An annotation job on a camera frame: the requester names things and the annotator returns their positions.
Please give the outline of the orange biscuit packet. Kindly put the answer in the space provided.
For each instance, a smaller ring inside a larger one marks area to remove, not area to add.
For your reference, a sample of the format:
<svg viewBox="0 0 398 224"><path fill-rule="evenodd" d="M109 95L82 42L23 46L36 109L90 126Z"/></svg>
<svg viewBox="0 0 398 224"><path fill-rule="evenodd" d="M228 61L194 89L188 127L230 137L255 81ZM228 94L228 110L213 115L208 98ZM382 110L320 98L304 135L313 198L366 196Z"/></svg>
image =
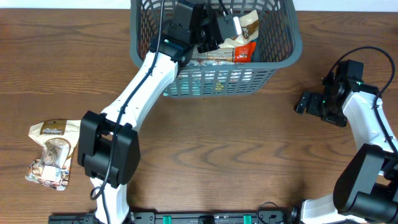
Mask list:
<svg viewBox="0 0 398 224"><path fill-rule="evenodd" d="M193 51L194 60L216 60L237 63L251 62L252 54L256 48L256 42L250 42L244 46L233 48L219 48L209 52L199 53L197 49Z"/></svg>

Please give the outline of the grey plastic basket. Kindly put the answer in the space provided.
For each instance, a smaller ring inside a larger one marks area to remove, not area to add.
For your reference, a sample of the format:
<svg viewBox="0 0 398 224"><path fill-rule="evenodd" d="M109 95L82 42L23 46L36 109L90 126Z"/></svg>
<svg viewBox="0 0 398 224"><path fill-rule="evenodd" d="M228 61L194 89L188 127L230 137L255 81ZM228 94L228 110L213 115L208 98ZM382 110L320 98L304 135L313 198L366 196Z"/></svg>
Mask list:
<svg viewBox="0 0 398 224"><path fill-rule="evenodd" d="M296 62L302 53L302 40L297 14L292 1L230 0L210 1L213 9L223 7L232 10L235 16L244 16L256 10L259 16L259 36L254 41L256 48L248 63L226 63L217 65L207 62L207 70L252 69L256 74L252 92L233 95L248 95L260 90L280 68ZM140 67L149 50L150 42L157 36L160 20L167 22L174 16L176 1L132 0L130 15L130 57Z"/></svg>

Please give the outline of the mint green wipes pack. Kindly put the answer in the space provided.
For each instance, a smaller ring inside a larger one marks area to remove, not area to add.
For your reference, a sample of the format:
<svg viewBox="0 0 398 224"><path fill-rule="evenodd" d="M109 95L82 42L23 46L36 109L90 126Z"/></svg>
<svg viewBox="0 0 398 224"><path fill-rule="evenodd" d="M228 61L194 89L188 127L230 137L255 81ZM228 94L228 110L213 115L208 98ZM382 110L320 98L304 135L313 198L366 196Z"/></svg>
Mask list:
<svg viewBox="0 0 398 224"><path fill-rule="evenodd" d="M202 94L201 75L179 75L163 92L164 96L183 97Z"/></svg>

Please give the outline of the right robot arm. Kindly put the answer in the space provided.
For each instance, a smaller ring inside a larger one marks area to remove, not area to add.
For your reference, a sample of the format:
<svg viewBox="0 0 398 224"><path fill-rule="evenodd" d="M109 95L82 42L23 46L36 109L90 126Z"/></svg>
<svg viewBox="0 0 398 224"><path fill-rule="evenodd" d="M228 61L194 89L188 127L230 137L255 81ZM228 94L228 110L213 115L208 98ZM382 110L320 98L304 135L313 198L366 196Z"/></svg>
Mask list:
<svg viewBox="0 0 398 224"><path fill-rule="evenodd" d="M363 82L361 62L345 60L323 80L323 93L302 93L295 112L350 125L357 153L333 193L303 201L298 223L397 223L397 138L379 89Z"/></svg>

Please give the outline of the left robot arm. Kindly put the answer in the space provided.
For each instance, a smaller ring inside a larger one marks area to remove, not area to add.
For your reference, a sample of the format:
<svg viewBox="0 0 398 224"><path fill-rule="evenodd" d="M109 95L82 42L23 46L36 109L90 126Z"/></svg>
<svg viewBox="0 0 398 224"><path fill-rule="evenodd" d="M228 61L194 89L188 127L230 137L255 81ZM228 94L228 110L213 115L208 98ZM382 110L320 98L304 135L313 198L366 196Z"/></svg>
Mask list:
<svg viewBox="0 0 398 224"><path fill-rule="evenodd" d="M123 223L129 214L127 183L141 153L138 133L161 92L190 61L193 49L215 50L224 42L222 30L233 25L231 12L208 3L178 1L167 31L162 22L143 64L124 91L100 113L81 119L78 163L90 178L90 199L96 201L96 223Z"/></svg>

